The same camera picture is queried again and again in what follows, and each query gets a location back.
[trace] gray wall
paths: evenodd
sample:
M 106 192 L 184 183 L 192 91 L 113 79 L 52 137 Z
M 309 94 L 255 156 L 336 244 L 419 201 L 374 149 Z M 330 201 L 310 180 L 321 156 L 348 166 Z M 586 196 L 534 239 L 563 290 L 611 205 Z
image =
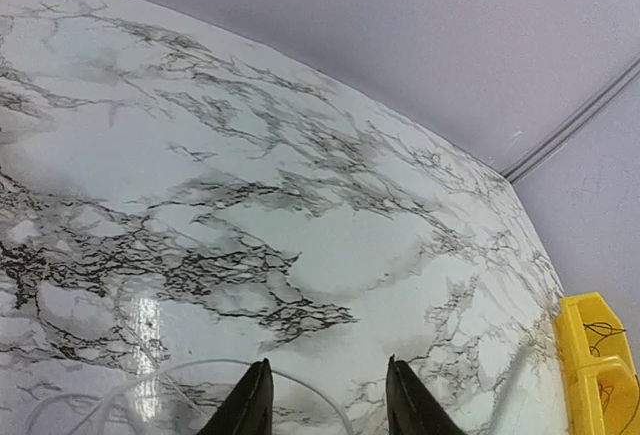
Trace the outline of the gray wall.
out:
M 640 52 L 640 0 L 150 1 L 318 68 L 499 171 Z
M 638 365 L 640 81 L 515 188 L 567 292 L 605 297 Z

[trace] yellow plastic container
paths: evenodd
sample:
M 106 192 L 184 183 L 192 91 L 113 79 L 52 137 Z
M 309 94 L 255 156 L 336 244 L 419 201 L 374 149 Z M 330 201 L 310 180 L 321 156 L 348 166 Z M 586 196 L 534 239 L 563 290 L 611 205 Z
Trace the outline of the yellow plastic container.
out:
M 620 320 L 598 293 L 564 298 L 560 306 L 556 342 L 571 433 L 640 434 L 640 384 Z M 616 333 L 603 338 L 603 327 Z

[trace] white marble tabletop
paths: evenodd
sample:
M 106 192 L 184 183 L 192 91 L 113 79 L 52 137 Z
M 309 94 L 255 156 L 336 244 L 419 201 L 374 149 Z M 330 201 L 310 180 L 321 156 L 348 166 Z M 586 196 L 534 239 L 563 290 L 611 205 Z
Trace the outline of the white marble tabletop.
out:
M 566 431 L 562 288 L 510 185 L 267 47 L 141 0 L 0 0 L 0 187 L 2 434 L 214 357 L 382 434 L 392 354 L 481 434 L 526 345 L 502 433 Z M 105 433 L 192 434 L 242 371 L 144 382 Z M 277 434 L 341 433 L 275 387 Z

